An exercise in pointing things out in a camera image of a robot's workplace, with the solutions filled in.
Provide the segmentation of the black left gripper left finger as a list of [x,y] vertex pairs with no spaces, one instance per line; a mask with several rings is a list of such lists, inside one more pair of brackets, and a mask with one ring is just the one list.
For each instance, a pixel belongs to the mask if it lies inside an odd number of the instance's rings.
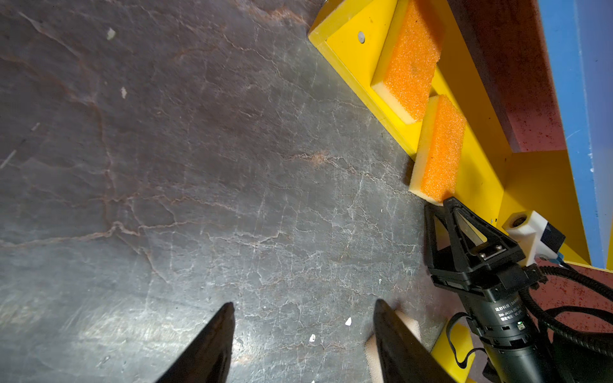
[[236,328],[233,303],[225,303],[157,382],[226,382]]

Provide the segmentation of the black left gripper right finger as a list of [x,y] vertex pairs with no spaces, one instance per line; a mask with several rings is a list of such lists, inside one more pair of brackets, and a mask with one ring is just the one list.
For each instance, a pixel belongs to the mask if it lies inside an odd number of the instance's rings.
[[385,300],[376,301],[373,321],[374,382],[453,381]]

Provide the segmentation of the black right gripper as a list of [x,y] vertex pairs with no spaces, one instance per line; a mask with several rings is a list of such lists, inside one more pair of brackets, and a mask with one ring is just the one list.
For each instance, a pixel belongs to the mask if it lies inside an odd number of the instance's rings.
[[[561,382],[550,347],[520,292],[544,276],[520,266],[519,244],[450,197],[424,207],[425,263],[435,286],[457,294],[472,332],[488,356],[483,375],[494,382]],[[458,270],[457,266],[475,266]]]

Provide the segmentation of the yellow orange scrub sponge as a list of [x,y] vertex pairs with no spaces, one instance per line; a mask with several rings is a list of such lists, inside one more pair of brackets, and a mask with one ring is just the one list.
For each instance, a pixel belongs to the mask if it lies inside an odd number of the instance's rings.
[[430,1],[398,1],[371,88],[404,124],[421,121],[445,27]]

